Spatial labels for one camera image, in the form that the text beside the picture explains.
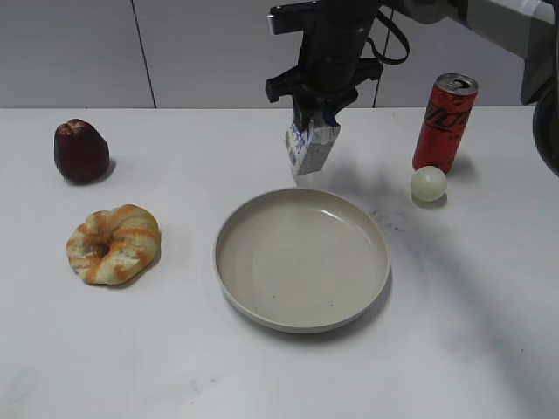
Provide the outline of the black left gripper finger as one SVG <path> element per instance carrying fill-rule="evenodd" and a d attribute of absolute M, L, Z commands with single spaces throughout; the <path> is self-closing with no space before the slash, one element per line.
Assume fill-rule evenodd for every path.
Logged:
<path fill-rule="evenodd" d="M 337 125 L 336 115 L 345 107 L 357 100 L 358 92 L 355 87 L 347 90 L 340 96 L 326 99 L 323 102 L 323 119 L 328 125 Z"/>

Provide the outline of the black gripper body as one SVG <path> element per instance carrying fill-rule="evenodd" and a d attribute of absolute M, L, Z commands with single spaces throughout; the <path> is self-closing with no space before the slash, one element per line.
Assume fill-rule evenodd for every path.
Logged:
<path fill-rule="evenodd" d="M 308 1 L 272 7 L 267 15 L 274 35 L 302 32 L 297 64 L 266 81 L 270 102 L 281 97 L 333 100 L 383 71 L 376 58 L 362 58 L 377 1 Z"/>

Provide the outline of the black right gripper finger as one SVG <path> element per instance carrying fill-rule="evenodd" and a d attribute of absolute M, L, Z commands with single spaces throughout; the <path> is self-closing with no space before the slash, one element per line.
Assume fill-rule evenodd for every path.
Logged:
<path fill-rule="evenodd" d="M 321 110 L 321 99 L 308 95 L 293 95 L 293 122 L 299 130 L 307 130 L 315 114 Z"/>

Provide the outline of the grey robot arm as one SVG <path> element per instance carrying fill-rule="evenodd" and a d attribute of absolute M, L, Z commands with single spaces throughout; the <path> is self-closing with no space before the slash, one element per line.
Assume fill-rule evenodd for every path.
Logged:
<path fill-rule="evenodd" d="M 374 50 L 369 32 L 384 24 L 408 50 L 405 35 L 380 7 L 421 24 L 450 18 L 524 61 L 521 103 L 535 104 L 536 148 L 552 172 L 558 170 L 558 3 L 556 1 L 310 1 L 272 7 L 271 31 L 303 34 L 297 65 L 266 80 L 271 102 L 293 100 L 295 126 L 304 131 L 317 112 L 337 115 L 356 101 L 357 86 L 379 79 L 384 65 L 399 65 Z"/>

